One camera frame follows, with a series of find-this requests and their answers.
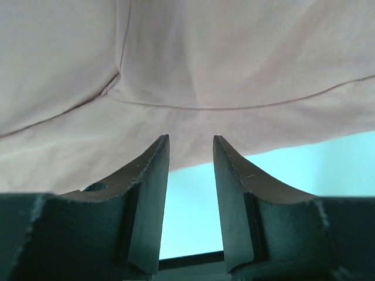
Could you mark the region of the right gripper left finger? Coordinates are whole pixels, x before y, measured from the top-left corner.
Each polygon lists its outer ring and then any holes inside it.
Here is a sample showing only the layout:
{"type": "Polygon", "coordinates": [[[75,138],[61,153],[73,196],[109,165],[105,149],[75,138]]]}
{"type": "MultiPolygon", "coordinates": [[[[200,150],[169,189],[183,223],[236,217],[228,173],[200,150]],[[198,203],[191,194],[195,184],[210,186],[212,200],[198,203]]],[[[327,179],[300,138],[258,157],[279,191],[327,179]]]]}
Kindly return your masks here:
{"type": "Polygon", "coordinates": [[[169,136],[161,135],[143,154],[83,191],[63,195],[82,204],[122,208],[116,257],[120,265],[143,273],[158,272],[166,186],[169,136]]]}

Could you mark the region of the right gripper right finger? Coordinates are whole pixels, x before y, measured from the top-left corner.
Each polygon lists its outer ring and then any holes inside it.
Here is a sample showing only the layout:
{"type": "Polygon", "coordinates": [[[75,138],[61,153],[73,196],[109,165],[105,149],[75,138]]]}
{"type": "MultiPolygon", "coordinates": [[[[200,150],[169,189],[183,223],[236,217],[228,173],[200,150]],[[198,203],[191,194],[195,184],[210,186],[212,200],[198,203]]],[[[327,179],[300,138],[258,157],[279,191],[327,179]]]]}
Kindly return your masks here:
{"type": "Polygon", "coordinates": [[[220,135],[213,138],[213,163],[226,270],[267,260],[260,201],[296,204],[314,195],[271,176],[220,135]]]}

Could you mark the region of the pink t shirt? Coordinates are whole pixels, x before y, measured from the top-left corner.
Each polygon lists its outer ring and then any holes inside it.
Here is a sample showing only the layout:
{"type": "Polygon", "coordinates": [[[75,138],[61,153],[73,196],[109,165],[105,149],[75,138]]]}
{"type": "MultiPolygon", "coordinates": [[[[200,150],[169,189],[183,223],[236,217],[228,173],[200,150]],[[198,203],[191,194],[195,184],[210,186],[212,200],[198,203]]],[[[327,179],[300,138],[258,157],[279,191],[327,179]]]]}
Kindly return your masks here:
{"type": "Polygon", "coordinates": [[[2,1],[1,191],[66,193],[171,138],[251,155],[374,129],[373,1],[2,1]]]}

